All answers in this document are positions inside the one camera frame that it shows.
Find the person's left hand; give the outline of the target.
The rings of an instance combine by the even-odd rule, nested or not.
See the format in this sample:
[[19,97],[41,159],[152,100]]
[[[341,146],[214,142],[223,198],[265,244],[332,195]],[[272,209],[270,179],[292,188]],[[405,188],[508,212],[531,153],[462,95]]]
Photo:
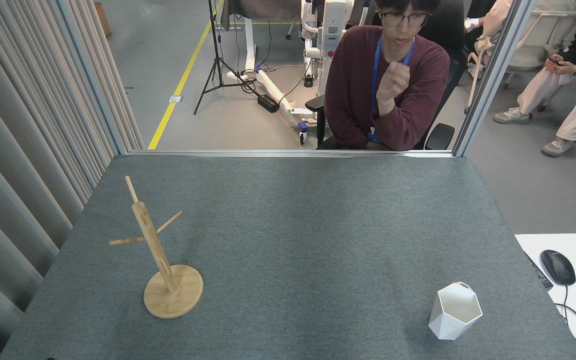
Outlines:
[[409,86],[410,68],[406,64],[392,62],[389,64],[379,82],[375,99],[378,105],[393,103]]

